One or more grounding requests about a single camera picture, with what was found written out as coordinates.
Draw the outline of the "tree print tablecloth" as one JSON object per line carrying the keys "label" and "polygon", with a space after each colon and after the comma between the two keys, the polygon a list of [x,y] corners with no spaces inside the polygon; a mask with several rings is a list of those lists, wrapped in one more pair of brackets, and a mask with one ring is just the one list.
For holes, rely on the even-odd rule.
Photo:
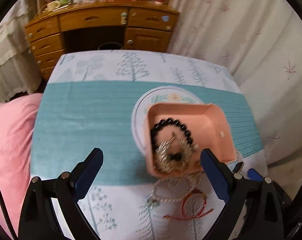
{"label": "tree print tablecloth", "polygon": [[160,102],[218,105],[244,169],[268,173],[252,112],[225,67],[148,51],[63,54],[37,113],[31,175],[56,178],[100,148],[103,166],[79,206],[102,239],[202,239],[223,208],[206,176],[199,184],[207,195],[203,218],[166,218],[180,213],[178,203],[146,206],[155,179],[146,170],[144,122]]}

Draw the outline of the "wooden desk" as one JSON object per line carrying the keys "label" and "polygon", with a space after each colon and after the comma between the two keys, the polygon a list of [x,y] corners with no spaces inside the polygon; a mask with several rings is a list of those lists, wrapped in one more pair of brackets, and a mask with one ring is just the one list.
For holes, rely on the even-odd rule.
{"label": "wooden desk", "polygon": [[165,53],[179,12],[152,1],[99,0],[38,13],[25,26],[41,76],[65,53],[125,49]]}

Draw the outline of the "green flower brooch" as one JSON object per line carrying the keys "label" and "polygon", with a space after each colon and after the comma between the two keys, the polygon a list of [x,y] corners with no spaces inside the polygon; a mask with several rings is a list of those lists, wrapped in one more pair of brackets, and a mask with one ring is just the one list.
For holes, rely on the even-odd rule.
{"label": "green flower brooch", "polygon": [[146,200],[146,206],[149,208],[149,209],[156,209],[157,207],[160,206],[160,202],[155,200],[154,198],[152,197],[149,197],[147,200]]}

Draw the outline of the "pink jewelry tray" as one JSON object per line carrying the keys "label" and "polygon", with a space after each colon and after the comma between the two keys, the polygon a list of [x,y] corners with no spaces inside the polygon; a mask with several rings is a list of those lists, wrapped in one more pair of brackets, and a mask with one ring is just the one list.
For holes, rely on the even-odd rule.
{"label": "pink jewelry tray", "polygon": [[226,116],[212,103],[152,105],[144,122],[144,140],[147,171],[159,179],[202,171],[200,154],[207,148],[222,163],[236,160]]}

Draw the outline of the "pink quilt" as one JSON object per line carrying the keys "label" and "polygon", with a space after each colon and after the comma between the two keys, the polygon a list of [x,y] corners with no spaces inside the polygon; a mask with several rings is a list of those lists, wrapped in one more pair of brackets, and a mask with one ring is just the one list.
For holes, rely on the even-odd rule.
{"label": "pink quilt", "polygon": [[15,232],[30,182],[30,151],[43,94],[0,103],[0,190]]}

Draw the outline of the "cream lace covered furniture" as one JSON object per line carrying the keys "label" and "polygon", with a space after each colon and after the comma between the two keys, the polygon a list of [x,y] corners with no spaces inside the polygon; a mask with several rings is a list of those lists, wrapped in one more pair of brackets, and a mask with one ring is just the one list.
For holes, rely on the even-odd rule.
{"label": "cream lace covered furniture", "polygon": [[0,102],[32,94],[41,83],[24,29],[35,14],[36,0],[18,0],[0,22]]}

